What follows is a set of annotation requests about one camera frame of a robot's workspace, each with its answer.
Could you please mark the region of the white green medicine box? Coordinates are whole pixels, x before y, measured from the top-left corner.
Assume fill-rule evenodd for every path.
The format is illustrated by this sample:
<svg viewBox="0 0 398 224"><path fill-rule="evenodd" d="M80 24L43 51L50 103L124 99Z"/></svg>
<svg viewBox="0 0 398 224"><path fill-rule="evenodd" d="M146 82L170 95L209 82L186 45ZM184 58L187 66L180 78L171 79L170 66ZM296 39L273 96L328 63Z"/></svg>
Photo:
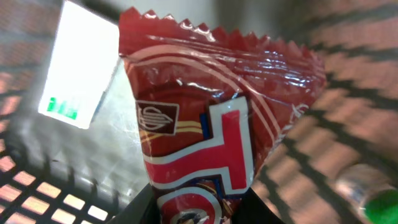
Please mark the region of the white green medicine box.
<svg viewBox="0 0 398 224"><path fill-rule="evenodd" d="M118 65L116 24L64 1L38 112L88 129Z"/></svg>

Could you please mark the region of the red orange snack bar wrapper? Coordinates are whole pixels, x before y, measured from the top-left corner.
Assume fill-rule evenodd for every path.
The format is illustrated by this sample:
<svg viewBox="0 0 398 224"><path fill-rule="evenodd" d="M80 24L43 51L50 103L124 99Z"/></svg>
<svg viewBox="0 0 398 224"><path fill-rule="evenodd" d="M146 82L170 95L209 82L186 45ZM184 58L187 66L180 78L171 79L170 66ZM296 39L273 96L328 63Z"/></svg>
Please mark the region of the red orange snack bar wrapper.
<svg viewBox="0 0 398 224"><path fill-rule="evenodd" d="M224 223L326 85L294 42L130 8L119 54L162 223Z"/></svg>

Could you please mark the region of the green lid jar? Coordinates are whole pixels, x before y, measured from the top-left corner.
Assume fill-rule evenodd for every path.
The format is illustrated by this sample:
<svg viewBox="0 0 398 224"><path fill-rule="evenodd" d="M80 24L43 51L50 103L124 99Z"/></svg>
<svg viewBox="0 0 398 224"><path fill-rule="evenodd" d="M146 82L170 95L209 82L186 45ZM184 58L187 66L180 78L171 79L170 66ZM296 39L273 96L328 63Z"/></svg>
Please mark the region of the green lid jar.
<svg viewBox="0 0 398 224"><path fill-rule="evenodd" d="M397 187L379 169L350 166L337 175L335 189L363 222L397 224Z"/></svg>

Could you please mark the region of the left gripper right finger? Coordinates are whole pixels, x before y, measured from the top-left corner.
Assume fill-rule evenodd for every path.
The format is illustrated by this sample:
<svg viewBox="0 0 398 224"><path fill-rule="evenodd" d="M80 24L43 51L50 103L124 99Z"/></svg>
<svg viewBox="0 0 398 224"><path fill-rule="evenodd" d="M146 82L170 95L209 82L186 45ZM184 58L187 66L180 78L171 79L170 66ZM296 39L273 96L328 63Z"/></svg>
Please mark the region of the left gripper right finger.
<svg viewBox="0 0 398 224"><path fill-rule="evenodd" d="M284 224L261 198L249 188L231 218L232 224Z"/></svg>

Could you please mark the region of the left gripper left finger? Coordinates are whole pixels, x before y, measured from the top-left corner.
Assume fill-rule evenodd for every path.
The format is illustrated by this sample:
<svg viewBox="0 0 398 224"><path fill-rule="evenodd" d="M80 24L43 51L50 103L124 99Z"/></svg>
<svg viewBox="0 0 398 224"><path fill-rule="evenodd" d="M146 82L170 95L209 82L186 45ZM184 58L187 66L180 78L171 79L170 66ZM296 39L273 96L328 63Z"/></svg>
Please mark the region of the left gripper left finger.
<svg viewBox="0 0 398 224"><path fill-rule="evenodd" d="M159 209L150 184L107 224L159 224Z"/></svg>

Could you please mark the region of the grey plastic mesh basket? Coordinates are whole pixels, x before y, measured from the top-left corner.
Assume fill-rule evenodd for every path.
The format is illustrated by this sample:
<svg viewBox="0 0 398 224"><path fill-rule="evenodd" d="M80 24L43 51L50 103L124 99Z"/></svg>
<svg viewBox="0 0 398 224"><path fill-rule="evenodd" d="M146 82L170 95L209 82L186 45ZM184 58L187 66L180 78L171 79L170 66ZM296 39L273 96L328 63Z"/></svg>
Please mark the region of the grey plastic mesh basket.
<svg viewBox="0 0 398 224"><path fill-rule="evenodd" d="M145 189L134 101L111 48L131 6L292 39L324 57L327 89L254 184L284 222L358 223L333 186L350 165L397 182L396 1L2 1L2 223L106 223ZM37 111L61 18L111 36L99 44L109 83L86 130Z"/></svg>

